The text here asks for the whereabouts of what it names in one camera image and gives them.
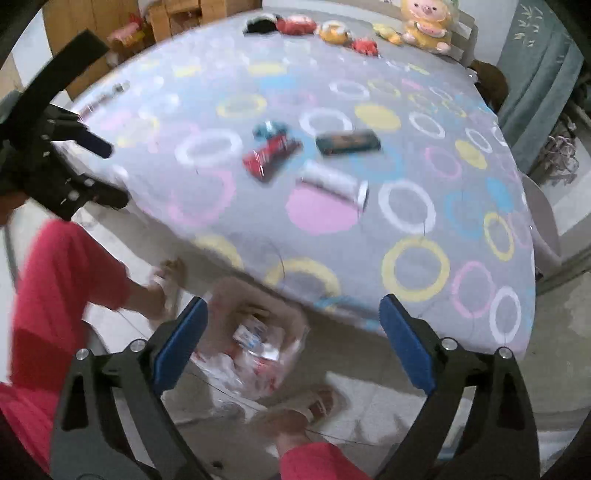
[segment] bed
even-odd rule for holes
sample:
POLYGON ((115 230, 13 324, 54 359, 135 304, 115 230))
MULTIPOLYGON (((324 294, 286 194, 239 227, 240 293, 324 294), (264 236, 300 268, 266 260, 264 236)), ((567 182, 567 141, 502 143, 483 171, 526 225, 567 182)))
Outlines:
MULTIPOLYGON (((392 7, 376 5, 371 15, 392 7)), ((316 35, 244 36, 257 14, 174 37, 101 80, 74 109, 129 82, 86 120, 116 151, 103 160, 68 145, 68 154, 123 182, 145 214, 212 258, 341 322, 383 335, 378 304, 394 293, 440 336, 521 356, 535 305, 531 217, 466 69, 382 40, 370 58, 316 35), (265 120, 303 143, 269 184, 242 165, 265 120), (361 128, 381 151, 322 159, 316 135, 361 128), (365 211, 300 184, 310 159, 369 181, 365 211)), ((307 14, 373 36, 366 21, 307 14)), ((473 37, 460 42, 464 63, 473 37)))

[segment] person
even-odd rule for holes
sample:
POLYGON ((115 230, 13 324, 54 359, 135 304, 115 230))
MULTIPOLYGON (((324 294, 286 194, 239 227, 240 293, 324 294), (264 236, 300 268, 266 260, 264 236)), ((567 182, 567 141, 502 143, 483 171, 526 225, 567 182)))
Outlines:
MULTIPOLYGON (((0 197, 0 222, 6 224, 26 199, 20 193, 0 197)), ((10 385, 0 383, 0 465, 6 478, 48 478, 53 418, 72 357, 86 346, 87 305, 133 310, 162 322, 176 316, 170 309, 183 277, 182 262, 167 261, 147 285, 139 285, 81 226, 48 221, 18 283, 10 385)), ((265 415, 261 431, 277 445, 282 480, 369 479, 336 446, 306 436, 310 423, 334 412, 335 398, 330 387, 320 387, 265 415)))

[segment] metal bolt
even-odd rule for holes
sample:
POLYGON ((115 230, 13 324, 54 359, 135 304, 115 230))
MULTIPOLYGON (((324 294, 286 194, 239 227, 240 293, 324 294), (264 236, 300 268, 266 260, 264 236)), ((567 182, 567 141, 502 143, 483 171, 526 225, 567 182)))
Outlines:
POLYGON ((141 352, 146 346, 146 341, 142 340, 142 339, 138 339, 138 340, 134 340, 133 342, 131 342, 131 345, 129 346, 129 349, 132 352, 141 352))
POLYGON ((441 341, 441 346, 445 350, 451 352, 457 348, 457 342, 453 338, 444 338, 441 341))
POLYGON ((88 356, 88 348, 81 348, 76 352, 76 359, 84 360, 88 356))
POLYGON ((501 358, 505 360, 509 360, 513 356, 513 352, 509 350, 506 346, 499 348, 499 355, 501 358))

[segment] teal curtain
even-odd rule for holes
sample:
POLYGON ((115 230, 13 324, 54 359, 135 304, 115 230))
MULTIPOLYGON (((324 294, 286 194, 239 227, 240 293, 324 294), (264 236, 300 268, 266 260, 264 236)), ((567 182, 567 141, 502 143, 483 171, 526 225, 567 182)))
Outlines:
POLYGON ((529 173, 583 65, 583 55, 544 0, 517 5, 498 67, 509 96, 499 126, 523 173, 529 173))

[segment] red pants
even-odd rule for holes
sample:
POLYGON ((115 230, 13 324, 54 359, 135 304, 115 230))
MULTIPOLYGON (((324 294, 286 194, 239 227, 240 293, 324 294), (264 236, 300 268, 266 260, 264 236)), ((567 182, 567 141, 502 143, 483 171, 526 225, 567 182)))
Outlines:
MULTIPOLYGON (((86 345, 84 310, 89 303, 117 310, 128 297, 125 266, 84 229, 62 220, 43 228, 18 285, 12 320, 12 386, 0 383, 0 410, 45 471, 63 382, 72 357, 86 345)), ((368 480, 327 443, 287 452, 281 459, 281 476, 282 480, 368 480)))

